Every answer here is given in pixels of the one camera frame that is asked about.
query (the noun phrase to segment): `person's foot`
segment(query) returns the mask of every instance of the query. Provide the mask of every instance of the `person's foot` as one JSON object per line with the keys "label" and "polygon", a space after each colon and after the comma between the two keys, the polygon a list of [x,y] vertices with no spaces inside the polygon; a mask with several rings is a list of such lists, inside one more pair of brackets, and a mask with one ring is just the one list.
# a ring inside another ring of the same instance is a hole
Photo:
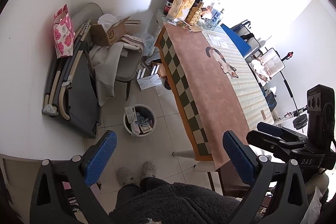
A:
{"label": "person's foot", "polygon": [[131,171],[127,168],[120,168],[117,171],[117,178],[121,187],[124,187],[128,184],[135,184],[134,177],[131,174]]}
{"label": "person's foot", "polygon": [[155,178],[156,175],[156,166],[153,162],[147,161],[142,167],[141,180],[144,178]]}

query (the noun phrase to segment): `plastic bag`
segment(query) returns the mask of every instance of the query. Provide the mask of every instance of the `plastic bag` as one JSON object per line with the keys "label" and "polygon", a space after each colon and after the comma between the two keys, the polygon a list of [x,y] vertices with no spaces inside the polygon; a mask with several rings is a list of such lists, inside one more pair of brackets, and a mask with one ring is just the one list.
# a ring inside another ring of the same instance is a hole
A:
{"label": "plastic bag", "polygon": [[74,30],[68,7],[65,4],[54,14],[52,35],[55,42],[57,58],[72,56],[74,47]]}
{"label": "plastic bag", "polygon": [[184,21],[195,0],[174,0],[167,18],[173,22]]}
{"label": "plastic bag", "polygon": [[119,20],[111,14],[104,14],[98,18],[98,24],[103,26],[105,32],[107,32],[114,23],[117,23]]}
{"label": "plastic bag", "polygon": [[133,36],[141,38],[145,45],[142,55],[151,56],[154,52],[154,37],[150,33],[135,33]]}

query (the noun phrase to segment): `fuzzy blanket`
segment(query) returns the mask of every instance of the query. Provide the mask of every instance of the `fuzzy blanket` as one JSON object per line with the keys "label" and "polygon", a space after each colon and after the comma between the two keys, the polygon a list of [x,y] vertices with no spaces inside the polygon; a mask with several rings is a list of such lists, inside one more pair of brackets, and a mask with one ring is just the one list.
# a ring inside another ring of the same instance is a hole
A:
{"label": "fuzzy blanket", "polygon": [[[196,185],[174,183],[147,191],[110,212],[117,224],[224,223],[239,201]],[[261,220],[256,215],[252,223]]]}

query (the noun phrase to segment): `cardboard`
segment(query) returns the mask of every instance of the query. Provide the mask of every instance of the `cardboard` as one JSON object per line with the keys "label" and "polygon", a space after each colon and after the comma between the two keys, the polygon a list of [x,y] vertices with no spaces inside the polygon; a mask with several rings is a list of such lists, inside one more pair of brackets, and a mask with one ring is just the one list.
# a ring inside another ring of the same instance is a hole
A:
{"label": "cardboard", "polygon": [[91,35],[93,42],[99,46],[111,46],[117,42],[123,35],[126,34],[125,22],[130,17],[126,17],[123,20],[113,24],[109,30],[105,33],[103,26],[99,24],[93,24],[91,26]]}
{"label": "cardboard", "polygon": [[125,22],[126,33],[133,35],[134,33],[140,32],[141,20],[127,20]]}

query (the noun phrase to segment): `trash can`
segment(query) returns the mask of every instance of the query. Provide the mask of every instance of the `trash can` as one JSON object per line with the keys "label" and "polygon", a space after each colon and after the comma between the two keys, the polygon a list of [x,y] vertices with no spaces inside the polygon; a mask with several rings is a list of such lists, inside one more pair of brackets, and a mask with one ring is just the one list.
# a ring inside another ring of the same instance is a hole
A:
{"label": "trash can", "polygon": [[145,118],[149,118],[152,121],[152,130],[144,134],[140,133],[139,135],[135,135],[131,130],[131,125],[127,120],[126,113],[124,113],[123,121],[124,121],[124,126],[127,132],[135,137],[144,137],[144,136],[149,135],[150,133],[153,132],[156,126],[156,117],[155,117],[154,111],[149,106],[145,106],[141,104],[134,105],[134,108],[136,112],[139,112],[142,116],[144,116]]}

